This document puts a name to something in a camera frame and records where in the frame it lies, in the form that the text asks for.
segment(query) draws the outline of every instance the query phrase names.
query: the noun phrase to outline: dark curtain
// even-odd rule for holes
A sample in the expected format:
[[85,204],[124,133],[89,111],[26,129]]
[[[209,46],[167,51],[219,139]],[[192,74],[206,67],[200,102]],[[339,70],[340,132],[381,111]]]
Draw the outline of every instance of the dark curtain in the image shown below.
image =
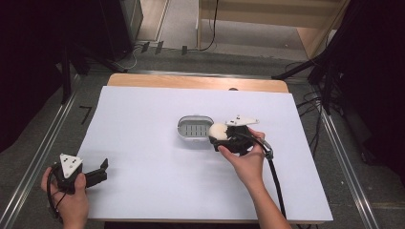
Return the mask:
[[61,86],[57,9],[56,1],[0,3],[0,152]]

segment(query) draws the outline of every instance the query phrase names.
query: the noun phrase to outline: white board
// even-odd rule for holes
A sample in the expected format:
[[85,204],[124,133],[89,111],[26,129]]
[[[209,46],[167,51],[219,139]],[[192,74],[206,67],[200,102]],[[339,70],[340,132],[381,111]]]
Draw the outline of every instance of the white board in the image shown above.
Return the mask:
[[[257,219],[230,163],[209,141],[178,135],[186,115],[259,119],[250,127],[273,148],[288,220],[332,220],[291,94],[137,87],[103,88],[77,155],[84,172],[109,159],[108,179],[88,189],[90,219]],[[264,180],[278,204],[266,161]]]

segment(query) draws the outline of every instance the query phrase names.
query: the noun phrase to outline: black mount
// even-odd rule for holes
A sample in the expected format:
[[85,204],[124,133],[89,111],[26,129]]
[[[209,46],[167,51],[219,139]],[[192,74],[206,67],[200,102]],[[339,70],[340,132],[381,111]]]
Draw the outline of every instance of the black mount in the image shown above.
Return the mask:
[[[83,164],[81,164],[70,177],[65,178],[62,164],[56,163],[53,166],[53,175],[56,177],[57,187],[60,192],[67,194],[75,193],[75,179],[82,171]],[[106,158],[104,162],[100,165],[100,168],[94,170],[90,173],[85,174],[86,176],[86,188],[95,186],[96,184],[107,179],[107,173],[105,172],[108,168],[108,159]]]

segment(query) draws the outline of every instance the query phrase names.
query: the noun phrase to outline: wooden board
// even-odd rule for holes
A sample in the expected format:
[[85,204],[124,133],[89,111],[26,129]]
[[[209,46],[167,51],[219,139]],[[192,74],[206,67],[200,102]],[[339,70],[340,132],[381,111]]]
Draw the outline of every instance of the wooden board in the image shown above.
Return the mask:
[[287,84],[281,80],[228,77],[115,73],[111,75],[107,85],[216,90],[235,88],[239,91],[288,93]]

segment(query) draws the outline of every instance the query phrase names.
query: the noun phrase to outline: black equipment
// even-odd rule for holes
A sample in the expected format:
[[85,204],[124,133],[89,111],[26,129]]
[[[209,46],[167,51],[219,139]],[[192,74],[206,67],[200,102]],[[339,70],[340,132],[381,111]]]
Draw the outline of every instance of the black equipment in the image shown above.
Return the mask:
[[212,135],[209,136],[209,141],[214,145],[215,151],[218,152],[218,147],[220,145],[225,146],[230,152],[236,154],[239,153],[240,156],[248,154],[248,149],[253,146],[253,143],[259,144],[265,152],[265,158],[268,161],[271,173],[273,175],[274,184],[277,190],[277,197],[280,202],[280,211],[285,218],[286,208],[284,206],[283,195],[281,192],[280,182],[277,177],[276,169],[273,163],[273,150],[264,139],[256,138],[252,135],[246,125],[242,126],[227,126],[225,131],[226,139],[217,139]]
[[[65,158],[61,162],[55,163],[52,166],[52,169],[50,171],[50,174],[48,176],[47,180],[47,196],[48,196],[48,202],[50,204],[50,211],[51,214],[56,218],[59,219],[60,222],[63,223],[62,218],[60,217],[58,211],[57,211],[57,205],[63,200],[63,198],[66,195],[73,195],[75,193],[75,180],[77,178],[77,175],[79,175],[82,171],[83,164],[81,163],[81,160],[79,157],[75,156],[70,156],[73,160],[70,163],[68,158]],[[73,168],[72,165],[75,163],[78,165],[77,168],[73,170],[72,173],[64,171],[64,165],[63,163],[70,163],[67,166],[70,168]],[[107,179],[107,173],[105,172],[108,168],[108,159],[106,158],[104,162],[100,165],[100,168],[97,170],[94,170],[90,173],[85,174],[86,176],[86,188],[93,187],[100,182],[104,181]],[[58,192],[61,192],[64,194],[63,198],[55,205],[53,204],[53,195],[51,193],[51,183],[52,183],[52,177],[55,177],[56,183],[57,183],[57,188]]]

